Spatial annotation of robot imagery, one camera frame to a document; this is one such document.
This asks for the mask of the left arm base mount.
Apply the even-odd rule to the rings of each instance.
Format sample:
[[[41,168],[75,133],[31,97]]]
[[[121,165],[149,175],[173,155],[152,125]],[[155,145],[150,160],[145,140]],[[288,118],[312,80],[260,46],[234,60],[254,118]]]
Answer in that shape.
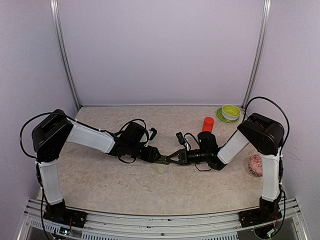
[[[58,224],[70,227],[83,228],[87,219],[87,213],[80,210],[66,208],[64,201],[57,204],[47,203],[43,218]]]

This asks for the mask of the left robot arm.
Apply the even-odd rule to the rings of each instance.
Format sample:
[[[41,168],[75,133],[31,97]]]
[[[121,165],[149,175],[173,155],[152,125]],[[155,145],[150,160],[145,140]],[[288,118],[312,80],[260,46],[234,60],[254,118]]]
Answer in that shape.
[[[20,129],[22,137],[25,128],[36,119],[42,121],[31,131],[34,154],[28,153],[21,141],[23,153],[35,160],[36,175],[46,202],[46,217],[61,223],[70,218],[60,186],[58,160],[68,145],[91,149],[128,164],[142,160],[155,163],[161,158],[157,147],[150,142],[157,134],[156,129],[147,128],[144,120],[136,118],[125,123],[117,132],[99,129],[80,122],[61,109],[44,112],[29,119]]]

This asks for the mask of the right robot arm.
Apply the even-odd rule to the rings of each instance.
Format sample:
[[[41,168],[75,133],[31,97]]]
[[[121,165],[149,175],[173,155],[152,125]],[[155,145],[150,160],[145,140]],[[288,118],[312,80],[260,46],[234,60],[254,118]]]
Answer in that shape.
[[[277,213],[282,191],[282,153],[290,125],[244,109],[237,127],[201,131],[196,149],[174,153],[183,166],[207,163],[203,175],[188,168],[182,190],[170,188],[165,213],[206,214],[253,207],[260,222]]]

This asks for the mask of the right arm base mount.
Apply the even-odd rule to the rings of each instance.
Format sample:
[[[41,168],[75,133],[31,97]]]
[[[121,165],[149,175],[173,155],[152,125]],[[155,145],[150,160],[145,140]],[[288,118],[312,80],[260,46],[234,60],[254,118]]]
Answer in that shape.
[[[272,222],[276,218],[281,219],[282,213],[277,199],[268,201],[261,197],[259,199],[259,207],[240,211],[238,216],[241,227],[246,228]]]

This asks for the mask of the green pill organizer box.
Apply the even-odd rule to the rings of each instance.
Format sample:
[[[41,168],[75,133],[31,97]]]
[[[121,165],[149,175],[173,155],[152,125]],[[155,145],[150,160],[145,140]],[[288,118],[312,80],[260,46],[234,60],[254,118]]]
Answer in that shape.
[[[163,164],[163,165],[169,165],[170,164],[168,156],[165,156],[165,155],[161,156],[161,164]]]

